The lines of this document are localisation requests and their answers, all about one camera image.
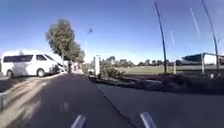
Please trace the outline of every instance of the parked van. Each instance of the parked van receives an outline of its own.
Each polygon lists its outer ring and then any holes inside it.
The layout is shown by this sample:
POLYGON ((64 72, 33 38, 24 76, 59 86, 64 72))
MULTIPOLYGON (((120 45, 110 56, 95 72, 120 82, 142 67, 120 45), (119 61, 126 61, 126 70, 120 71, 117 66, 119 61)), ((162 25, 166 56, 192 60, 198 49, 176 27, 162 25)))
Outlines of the parked van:
POLYGON ((2 73, 9 77, 56 73, 57 63, 48 55, 36 50, 5 52, 2 56, 2 73))

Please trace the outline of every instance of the road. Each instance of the road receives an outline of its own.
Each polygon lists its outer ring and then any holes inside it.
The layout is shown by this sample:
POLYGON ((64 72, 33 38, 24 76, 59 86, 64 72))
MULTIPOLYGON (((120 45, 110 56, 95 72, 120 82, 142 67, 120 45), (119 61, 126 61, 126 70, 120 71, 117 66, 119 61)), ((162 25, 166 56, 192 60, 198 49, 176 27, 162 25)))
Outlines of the road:
POLYGON ((130 127, 82 74, 35 79, 15 88, 0 114, 0 128, 69 128, 78 114, 86 128, 130 127))

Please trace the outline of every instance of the grass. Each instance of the grass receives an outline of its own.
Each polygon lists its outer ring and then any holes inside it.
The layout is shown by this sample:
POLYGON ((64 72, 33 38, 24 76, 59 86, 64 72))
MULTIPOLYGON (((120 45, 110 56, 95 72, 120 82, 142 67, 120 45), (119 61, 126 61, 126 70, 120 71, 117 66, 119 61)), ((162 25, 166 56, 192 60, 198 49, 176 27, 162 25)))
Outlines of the grass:
MULTIPOLYGON (((214 72, 216 66, 205 66, 205 73, 214 72)), ((140 67, 128 67, 128 68, 117 68, 119 71, 124 71, 125 74, 134 75, 148 75, 148 74, 160 74, 164 73, 163 66, 140 66, 140 67)), ((168 73, 173 73, 173 66, 167 67, 168 73)), ((197 73, 201 74, 201 66, 177 66, 177 73, 197 73)))

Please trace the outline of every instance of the blue sky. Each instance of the blue sky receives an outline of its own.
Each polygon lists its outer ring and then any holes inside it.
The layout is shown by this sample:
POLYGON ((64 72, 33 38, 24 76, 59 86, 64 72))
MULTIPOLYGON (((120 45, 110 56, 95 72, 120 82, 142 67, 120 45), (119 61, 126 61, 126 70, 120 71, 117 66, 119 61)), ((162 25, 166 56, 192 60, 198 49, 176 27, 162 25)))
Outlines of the blue sky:
MULTIPOLYGON (((157 0, 164 26, 167 58, 214 53, 208 19, 201 0, 157 0), (199 38, 189 8, 199 25, 199 38), (171 31, 174 31, 175 46, 171 31)), ((223 0, 205 0, 218 37, 224 36, 223 0)), ((85 49, 87 60, 115 55, 135 63, 162 59, 161 35, 153 0, 1 0, 0 55, 16 49, 37 49, 51 53, 45 32, 58 19, 70 20, 75 40, 85 49), (93 33, 87 36, 87 30, 93 33)), ((224 53, 219 43, 219 53, 224 53)))

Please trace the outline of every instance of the van window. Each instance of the van window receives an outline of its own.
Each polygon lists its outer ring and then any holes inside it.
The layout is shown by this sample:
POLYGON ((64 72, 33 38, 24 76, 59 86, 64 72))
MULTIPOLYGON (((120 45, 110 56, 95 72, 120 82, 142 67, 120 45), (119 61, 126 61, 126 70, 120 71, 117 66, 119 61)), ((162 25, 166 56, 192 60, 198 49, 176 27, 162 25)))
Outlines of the van window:
POLYGON ((21 56, 5 56, 4 63, 17 63, 17 62, 30 62, 33 55, 21 55, 21 56))
POLYGON ((48 56, 47 54, 44 54, 48 59, 50 60, 54 60, 53 58, 51 58, 50 56, 48 56))
POLYGON ((45 61, 47 60, 43 55, 36 55, 36 59, 40 61, 45 61))
POLYGON ((18 62, 30 62, 33 58, 33 55, 22 55, 19 56, 18 62))
POLYGON ((5 56, 3 58, 3 62, 7 63, 7 62, 13 62, 13 56, 5 56))

